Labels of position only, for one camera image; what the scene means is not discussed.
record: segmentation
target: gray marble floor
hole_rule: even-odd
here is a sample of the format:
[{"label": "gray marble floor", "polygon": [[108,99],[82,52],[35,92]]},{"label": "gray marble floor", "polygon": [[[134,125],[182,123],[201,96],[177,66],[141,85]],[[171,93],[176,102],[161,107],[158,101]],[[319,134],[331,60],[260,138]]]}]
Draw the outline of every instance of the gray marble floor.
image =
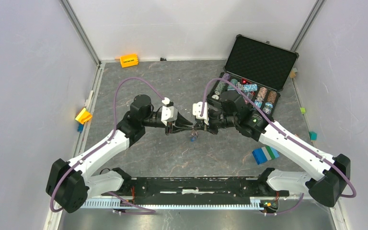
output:
[{"label": "gray marble floor", "polygon": [[[123,69],[119,63],[107,63],[86,149],[104,138],[112,129],[113,96],[121,80],[128,77],[148,80],[163,96],[174,102],[174,106],[185,118],[194,121],[192,104],[202,100],[207,82],[219,76],[224,64],[224,60],[158,61],[141,62],[138,66]],[[129,109],[130,103],[138,94],[149,95],[156,108],[161,106],[160,99],[147,85],[132,80],[119,92],[119,118]],[[280,94],[274,119],[304,141],[309,141],[308,130],[290,79]],[[283,155],[257,165],[251,153],[263,145],[243,137],[235,128],[220,130],[218,135],[200,132],[195,142],[190,142],[189,136],[189,131],[166,136],[163,129],[146,128],[146,134],[141,140],[113,157],[102,168],[120,167],[132,176],[258,175],[267,167],[302,171]]]}]

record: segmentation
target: white panel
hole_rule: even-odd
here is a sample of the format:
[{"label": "white panel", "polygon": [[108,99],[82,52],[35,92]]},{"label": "white panel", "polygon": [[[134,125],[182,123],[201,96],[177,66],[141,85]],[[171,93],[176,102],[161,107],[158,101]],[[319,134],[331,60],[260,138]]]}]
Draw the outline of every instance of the white panel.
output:
[{"label": "white panel", "polygon": [[315,0],[70,0],[102,60],[227,58],[237,34],[291,48]]},{"label": "white panel", "polygon": [[0,1],[0,230],[43,228],[95,69],[59,1]]},{"label": "white panel", "polygon": [[[326,1],[300,48],[296,84],[316,146],[352,161],[350,229],[368,229],[368,1]],[[349,188],[345,194],[351,194]]]}]

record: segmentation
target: purple cable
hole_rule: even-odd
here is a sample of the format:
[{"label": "purple cable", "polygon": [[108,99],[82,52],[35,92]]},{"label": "purple cable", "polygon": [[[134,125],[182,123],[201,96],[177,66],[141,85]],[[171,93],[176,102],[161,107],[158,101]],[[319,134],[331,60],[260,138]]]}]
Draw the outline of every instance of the purple cable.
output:
[{"label": "purple cable", "polygon": [[[118,85],[118,88],[116,89],[115,91],[115,96],[114,96],[114,129],[112,131],[112,134],[111,136],[108,138],[108,140],[111,140],[112,138],[114,138],[115,134],[116,134],[116,126],[118,124],[118,120],[116,118],[116,97],[118,95],[118,92],[119,92],[119,89],[120,87],[127,81],[129,80],[140,80],[144,83],[146,83],[148,86],[150,86],[150,88],[162,99],[164,100],[164,97],[156,90],[156,88],[154,88],[149,82],[147,82],[146,80],[142,79],[142,78],[136,78],[136,77],[132,77],[132,78],[126,78],[125,80],[123,80],[122,82],[119,83]],[[107,142],[104,142],[102,143],[101,145],[99,145],[98,147],[96,147],[95,149],[93,149],[91,152],[89,152],[87,155],[85,155],[84,157],[81,158],[82,162],[84,160],[86,160],[88,157],[90,157],[91,155],[93,155],[96,151],[98,151],[99,149],[101,149],[104,145],[106,145]],[[78,161],[77,163],[75,163],[73,166],[71,166],[71,168],[69,168],[66,173],[60,178],[60,180],[58,181],[56,187],[54,188],[53,190],[53,194],[51,195],[51,199],[50,199],[50,210],[52,212],[59,212],[61,210],[63,210],[63,208],[59,208],[59,209],[55,209],[54,208],[54,198],[56,197],[56,194],[57,194],[57,191],[58,191],[58,188],[60,188],[60,185],[61,183],[63,183],[63,181],[66,179],[66,177],[71,173],[71,171],[73,171],[78,165],[82,164],[80,163],[81,161]],[[125,201],[123,200],[122,198],[120,198],[118,195],[114,194],[114,193],[110,193],[116,197],[118,197],[120,200],[122,201]],[[149,214],[149,213],[146,213],[146,212],[143,212],[143,213],[137,213],[137,215],[144,215],[144,214]]]},{"label": "purple cable", "polygon": [[[222,78],[214,78],[212,80],[210,80],[207,84],[207,86],[205,87],[204,90],[204,96],[202,98],[202,109],[201,109],[201,116],[204,114],[204,107],[205,107],[205,101],[207,100],[207,90],[210,87],[210,85],[215,82],[215,81],[223,81],[227,84],[229,84],[230,86],[232,86],[236,91],[238,91],[238,93],[240,93],[240,95],[243,96],[244,99],[246,99],[251,105],[253,105],[253,107],[259,111],[259,113],[263,116],[263,118],[275,129],[278,131],[278,133],[282,134],[286,139],[291,140],[292,142],[294,142],[296,145],[300,146],[301,148],[307,150],[309,153],[313,154],[314,156],[316,156],[319,159],[322,159],[322,156],[318,153],[316,153],[315,151],[311,150],[310,148],[308,148],[307,146],[301,144],[300,142],[298,142],[297,140],[295,140],[293,137],[291,136],[287,136],[285,132],[283,132],[280,128],[278,128],[275,124],[273,124],[272,121],[270,121],[270,119],[266,116],[266,114],[263,113],[263,111],[256,106],[256,104],[254,102],[252,102],[238,87],[236,87],[234,84],[230,83],[229,81],[222,79]],[[347,176],[340,170],[338,169],[338,167],[336,167],[334,164],[332,164],[329,160],[327,159],[323,159],[323,162],[327,163],[331,168],[333,168],[344,180],[345,182],[348,184],[348,186],[350,187],[350,189],[352,190],[352,195],[341,195],[341,197],[347,197],[347,198],[354,198],[356,197],[356,189],[355,187],[353,187],[353,184],[350,182],[350,180],[347,178]]]},{"label": "purple cable", "polygon": [[287,209],[285,211],[281,211],[281,212],[276,212],[276,213],[265,213],[266,216],[277,216],[277,215],[280,215],[280,214],[285,214],[285,213],[288,213],[288,212],[291,212],[293,210],[295,210],[296,208],[298,208],[298,206],[301,204],[302,202],[302,199],[304,198],[304,194],[301,193],[301,196],[298,200],[298,202],[296,203],[296,205],[290,209]]},{"label": "purple cable", "polygon": [[120,196],[116,195],[113,192],[108,192],[108,194],[111,194],[111,195],[115,196],[116,198],[120,199],[123,203],[125,203],[129,206],[147,211],[147,212],[122,212],[122,214],[127,214],[127,215],[150,215],[150,214],[156,213],[156,211],[153,210],[153,209],[148,209],[148,208],[145,208],[145,207],[140,207],[140,206],[137,206],[135,204],[129,203],[127,200],[121,198]]}]

